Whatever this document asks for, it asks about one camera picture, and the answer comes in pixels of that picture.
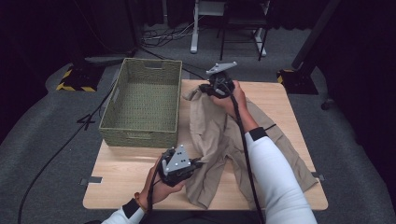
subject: white sleeve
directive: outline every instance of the white sleeve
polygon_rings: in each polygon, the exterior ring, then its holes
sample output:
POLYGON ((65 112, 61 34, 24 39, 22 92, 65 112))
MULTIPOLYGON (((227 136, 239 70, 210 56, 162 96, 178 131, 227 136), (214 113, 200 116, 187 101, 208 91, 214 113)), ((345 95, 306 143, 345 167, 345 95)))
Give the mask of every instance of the white sleeve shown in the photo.
POLYGON ((251 169, 265 198, 267 224, 317 223, 289 163, 273 141, 246 133, 251 169))
POLYGON ((128 217, 125 216, 122 208, 120 208, 119 210, 114 212, 108 219, 102 222, 102 224, 138 224, 142 220, 144 215, 145 212, 141 208, 139 208, 128 219, 128 217))

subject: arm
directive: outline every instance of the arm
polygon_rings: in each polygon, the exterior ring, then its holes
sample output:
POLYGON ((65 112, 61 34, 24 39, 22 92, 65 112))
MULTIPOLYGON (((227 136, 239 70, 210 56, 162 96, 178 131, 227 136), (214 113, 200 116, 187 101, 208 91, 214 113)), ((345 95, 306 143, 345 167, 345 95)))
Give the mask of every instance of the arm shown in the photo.
MULTIPOLYGON (((154 177, 155 167, 157 166, 160 159, 158 159, 154 166, 148 172, 148 177, 146 179, 145 187, 139 194, 135 195, 135 198, 125 204, 122 208, 114 212, 108 219, 106 219, 103 224, 137 224, 139 223, 143 216, 146 214, 146 209, 148 207, 148 194, 149 186, 151 183, 151 178, 154 177)), ((186 183, 186 181, 181 181, 174 187, 169 187, 164 184, 158 175, 154 177, 154 191, 152 194, 152 203, 158 203, 168 197, 169 194, 181 191, 186 183)))
MULTIPOLYGON (((317 223, 286 158, 248 112, 239 82, 235 81, 234 85, 233 95, 244 126, 251 169, 265 195, 266 223, 317 223)), ((212 100, 235 119, 230 98, 212 97, 212 100)))

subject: basket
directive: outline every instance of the basket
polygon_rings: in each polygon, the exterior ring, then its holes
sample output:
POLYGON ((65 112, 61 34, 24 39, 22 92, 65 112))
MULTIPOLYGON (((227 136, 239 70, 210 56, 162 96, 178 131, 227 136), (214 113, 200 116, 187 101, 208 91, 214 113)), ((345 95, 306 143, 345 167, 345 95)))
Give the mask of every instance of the basket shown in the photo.
POLYGON ((124 59, 99 131, 111 147, 177 145, 181 61, 124 59))

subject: khaki pants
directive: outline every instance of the khaki pants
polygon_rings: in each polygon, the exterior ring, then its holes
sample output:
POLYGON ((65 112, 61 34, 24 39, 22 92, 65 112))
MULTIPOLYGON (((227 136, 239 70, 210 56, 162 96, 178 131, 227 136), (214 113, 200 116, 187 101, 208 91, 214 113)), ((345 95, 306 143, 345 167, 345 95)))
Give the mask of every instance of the khaki pants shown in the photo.
MULTIPOLYGON (((203 156, 202 162, 205 163, 201 169, 195 170, 194 175, 187 181, 186 191, 190 202, 203 208, 210 205, 228 158, 233 161, 236 182, 246 197, 250 209, 255 209, 241 133, 237 123, 225 113, 223 108, 214 105, 207 94, 201 93, 198 88, 186 93, 183 98, 191 101, 192 143, 195 150, 203 156)), ((247 108, 259 126, 266 129, 274 125, 274 122, 249 99, 247 99, 247 108)), ((277 126, 266 132, 288 160, 301 189, 306 191, 316 184, 317 180, 285 134, 277 126)), ((259 201, 264 202, 257 183, 255 186, 259 201)))

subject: wooden table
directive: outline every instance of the wooden table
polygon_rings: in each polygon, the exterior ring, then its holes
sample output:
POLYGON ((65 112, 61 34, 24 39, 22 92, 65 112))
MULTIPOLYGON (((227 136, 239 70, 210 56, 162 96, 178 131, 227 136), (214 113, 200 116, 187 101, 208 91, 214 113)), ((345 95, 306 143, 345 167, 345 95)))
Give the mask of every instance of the wooden table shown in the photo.
MULTIPOLYGON (((181 91, 189 91, 202 83, 205 81, 182 80, 181 91)), ((279 126, 299 152, 308 169, 314 172, 314 164, 283 86, 278 83, 241 82, 241 87, 246 96, 279 126)), ((181 99, 178 144, 183 144, 193 159, 200 155, 192 147, 189 124, 190 102, 181 99)), ((100 184, 89 184, 83 201, 84 206, 89 209, 118 209, 128 203, 135 192, 141 191, 149 168, 163 152, 165 148, 109 147, 103 141, 92 171, 92 176, 101 176, 103 180, 100 184)), ((320 183, 306 191, 305 197, 313 210, 324 210, 328 206, 320 183)), ((156 203, 154 208, 201 210, 189 203, 184 189, 156 203)), ((225 166, 218 191, 209 209, 248 210, 248 202, 236 184, 230 161, 225 166)))

